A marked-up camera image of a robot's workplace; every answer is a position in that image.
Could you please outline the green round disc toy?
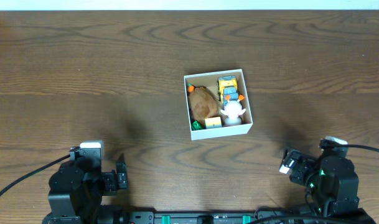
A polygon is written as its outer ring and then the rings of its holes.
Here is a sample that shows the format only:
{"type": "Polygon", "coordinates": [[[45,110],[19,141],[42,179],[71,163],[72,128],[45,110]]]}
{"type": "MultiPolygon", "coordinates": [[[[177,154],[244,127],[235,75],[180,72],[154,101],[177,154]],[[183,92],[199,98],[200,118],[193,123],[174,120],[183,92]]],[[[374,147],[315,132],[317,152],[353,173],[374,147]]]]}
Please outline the green round disc toy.
{"type": "Polygon", "coordinates": [[[191,130],[198,131],[203,129],[204,127],[198,121],[195,120],[191,123],[191,130]]]}

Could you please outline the pink pig figurine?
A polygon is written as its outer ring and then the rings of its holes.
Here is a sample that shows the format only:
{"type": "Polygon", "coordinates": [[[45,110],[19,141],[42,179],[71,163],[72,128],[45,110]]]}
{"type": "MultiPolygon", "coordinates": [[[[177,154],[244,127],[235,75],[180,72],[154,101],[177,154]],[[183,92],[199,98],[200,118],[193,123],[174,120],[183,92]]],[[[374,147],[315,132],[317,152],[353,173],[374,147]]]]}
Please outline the pink pig figurine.
{"type": "Polygon", "coordinates": [[[242,120],[240,118],[246,111],[240,101],[244,100],[245,97],[243,95],[238,95],[238,98],[234,100],[230,95],[225,96],[225,100],[227,103],[220,110],[221,114],[225,115],[225,126],[236,126],[241,125],[242,120]]]}

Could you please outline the colourful puzzle cube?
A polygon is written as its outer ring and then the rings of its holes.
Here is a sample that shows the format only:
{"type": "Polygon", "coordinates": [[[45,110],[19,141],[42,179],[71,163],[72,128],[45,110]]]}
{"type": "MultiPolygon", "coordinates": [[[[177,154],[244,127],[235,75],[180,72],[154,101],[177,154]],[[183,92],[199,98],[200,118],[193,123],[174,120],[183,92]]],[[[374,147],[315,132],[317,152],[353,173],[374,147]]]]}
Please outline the colourful puzzle cube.
{"type": "Polygon", "coordinates": [[[204,120],[206,129],[214,129],[222,127],[221,117],[206,118],[204,120]]]}

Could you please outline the brown plush toy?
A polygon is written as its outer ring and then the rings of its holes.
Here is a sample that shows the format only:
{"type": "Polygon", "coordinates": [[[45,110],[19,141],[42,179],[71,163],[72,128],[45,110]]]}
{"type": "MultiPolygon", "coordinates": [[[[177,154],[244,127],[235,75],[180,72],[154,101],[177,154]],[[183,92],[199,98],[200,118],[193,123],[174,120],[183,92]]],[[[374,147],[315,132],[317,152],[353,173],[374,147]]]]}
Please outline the brown plush toy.
{"type": "Polygon", "coordinates": [[[218,105],[210,92],[203,86],[188,85],[188,102],[194,120],[205,126],[207,118],[218,115],[218,105]]]}

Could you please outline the yellow grey toy truck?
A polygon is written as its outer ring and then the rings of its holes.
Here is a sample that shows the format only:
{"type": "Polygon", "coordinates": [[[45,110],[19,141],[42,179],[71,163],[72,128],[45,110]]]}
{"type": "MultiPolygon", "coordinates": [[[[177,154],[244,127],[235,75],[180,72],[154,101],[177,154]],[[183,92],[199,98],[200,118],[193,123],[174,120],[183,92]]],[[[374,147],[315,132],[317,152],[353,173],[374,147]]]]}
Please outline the yellow grey toy truck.
{"type": "Polygon", "coordinates": [[[228,100],[237,100],[239,97],[238,84],[236,76],[219,77],[217,81],[218,100],[223,104],[227,104],[228,100]]]}

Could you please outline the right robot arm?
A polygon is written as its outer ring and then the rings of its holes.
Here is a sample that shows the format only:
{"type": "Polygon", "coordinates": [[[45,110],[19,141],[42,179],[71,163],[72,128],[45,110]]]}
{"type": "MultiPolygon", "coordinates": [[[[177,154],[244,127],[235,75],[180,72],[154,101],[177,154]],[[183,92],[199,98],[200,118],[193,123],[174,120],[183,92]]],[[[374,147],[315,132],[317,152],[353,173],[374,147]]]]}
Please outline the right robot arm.
{"type": "Polygon", "coordinates": [[[306,188],[306,202],[293,209],[294,213],[315,217],[342,218],[357,223],[375,221],[360,208],[358,175],[353,162],[346,158],[347,141],[327,136],[321,139],[322,154],[316,158],[297,149],[284,150],[279,171],[289,174],[295,184],[306,188]]]}

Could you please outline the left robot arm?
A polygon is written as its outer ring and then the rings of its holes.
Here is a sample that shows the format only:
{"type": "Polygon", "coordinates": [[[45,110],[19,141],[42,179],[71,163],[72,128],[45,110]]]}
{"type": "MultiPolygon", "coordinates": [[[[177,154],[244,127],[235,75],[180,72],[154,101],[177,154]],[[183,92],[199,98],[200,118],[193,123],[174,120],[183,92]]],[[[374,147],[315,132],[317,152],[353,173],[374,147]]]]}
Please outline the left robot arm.
{"type": "Polygon", "coordinates": [[[118,205],[102,205],[104,196],[114,196],[128,188],[124,154],[116,169],[101,170],[101,148],[74,147],[70,160],[50,178],[48,195],[51,212],[42,220],[49,224],[125,224],[129,215],[118,205]]]}

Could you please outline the white cardboard box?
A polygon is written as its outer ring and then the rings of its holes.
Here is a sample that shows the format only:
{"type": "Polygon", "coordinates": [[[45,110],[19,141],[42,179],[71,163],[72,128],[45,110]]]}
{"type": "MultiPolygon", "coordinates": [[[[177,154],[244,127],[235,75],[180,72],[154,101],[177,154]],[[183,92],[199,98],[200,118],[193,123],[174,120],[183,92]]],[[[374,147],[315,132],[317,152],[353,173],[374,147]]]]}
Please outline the white cardboard box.
{"type": "Polygon", "coordinates": [[[251,126],[253,125],[253,119],[251,116],[251,109],[248,102],[248,95],[246,91],[246,85],[245,80],[243,78],[243,71],[241,69],[236,70],[227,70],[227,71],[221,71],[221,72],[209,72],[209,73],[201,73],[196,75],[186,75],[184,77],[184,83],[185,83],[185,95],[187,100],[187,111],[188,111],[188,117],[189,117],[189,125],[190,125],[190,135],[191,140],[199,140],[199,139],[210,139],[210,138],[217,138],[217,137],[224,137],[224,136],[232,136],[237,134],[246,134],[251,126]],[[241,100],[241,105],[246,108],[246,111],[243,115],[240,116],[242,120],[241,125],[236,126],[225,126],[225,118],[226,116],[221,114],[220,110],[223,108],[223,104],[218,100],[218,88],[217,88],[217,81],[219,77],[224,76],[236,76],[237,84],[238,84],[238,93],[239,95],[243,95],[245,97],[244,100],[241,100]],[[222,120],[222,127],[221,128],[214,128],[214,129],[206,129],[204,125],[203,130],[193,131],[191,130],[191,123],[194,120],[192,116],[192,112],[189,108],[189,102],[188,102],[188,85],[191,84],[196,87],[203,86],[205,87],[210,94],[213,96],[215,101],[218,105],[218,115],[221,117],[222,120]]]}

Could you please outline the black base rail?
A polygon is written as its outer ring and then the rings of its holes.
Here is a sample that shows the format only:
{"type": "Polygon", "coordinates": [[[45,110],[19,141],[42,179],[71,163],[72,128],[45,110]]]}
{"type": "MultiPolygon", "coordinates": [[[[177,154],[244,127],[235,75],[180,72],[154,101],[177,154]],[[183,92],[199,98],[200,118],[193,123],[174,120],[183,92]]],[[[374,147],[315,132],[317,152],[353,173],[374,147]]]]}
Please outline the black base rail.
{"type": "Polygon", "coordinates": [[[247,223],[375,223],[363,210],[323,217],[311,212],[260,208],[255,212],[151,212],[119,211],[112,224],[247,224],[247,223]]]}

